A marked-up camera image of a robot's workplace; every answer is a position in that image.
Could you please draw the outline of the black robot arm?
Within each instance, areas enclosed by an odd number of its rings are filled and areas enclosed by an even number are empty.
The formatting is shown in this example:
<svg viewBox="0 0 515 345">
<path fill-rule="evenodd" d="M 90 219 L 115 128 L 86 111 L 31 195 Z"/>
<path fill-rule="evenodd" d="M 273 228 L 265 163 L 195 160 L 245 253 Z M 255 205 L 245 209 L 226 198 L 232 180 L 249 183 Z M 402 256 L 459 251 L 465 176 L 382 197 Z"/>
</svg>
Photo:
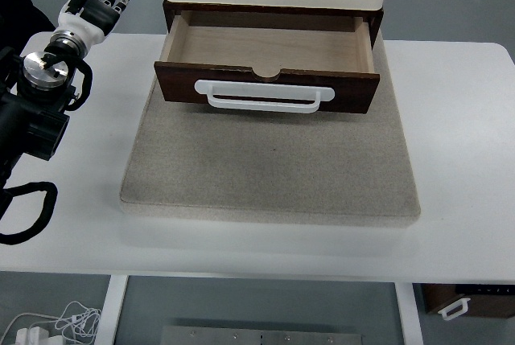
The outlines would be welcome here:
<svg viewBox="0 0 515 345">
<path fill-rule="evenodd" d="M 92 69 L 84 58 L 116 26 L 129 0 L 67 0 L 53 26 L 31 0 L 1 0 L 1 211 L 13 198 L 42 192 L 36 221 L 2 234 L 2 244 L 26 242 L 49 224 L 58 190 L 51 182 L 8 188 L 23 154 L 49 160 L 69 113 L 88 99 Z"/>
</svg>

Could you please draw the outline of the white robotic hand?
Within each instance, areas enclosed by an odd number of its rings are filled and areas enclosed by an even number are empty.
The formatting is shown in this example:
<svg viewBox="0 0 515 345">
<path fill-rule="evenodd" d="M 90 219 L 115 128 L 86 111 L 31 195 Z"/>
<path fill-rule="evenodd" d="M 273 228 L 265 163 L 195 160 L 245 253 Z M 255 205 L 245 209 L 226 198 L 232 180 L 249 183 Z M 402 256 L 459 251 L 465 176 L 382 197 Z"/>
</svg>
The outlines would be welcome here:
<svg viewBox="0 0 515 345">
<path fill-rule="evenodd" d="M 52 42 L 65 47 L 92 47 L 102 43 L 129 1 L 68 0 L 60 10 Z"/>
</svg>

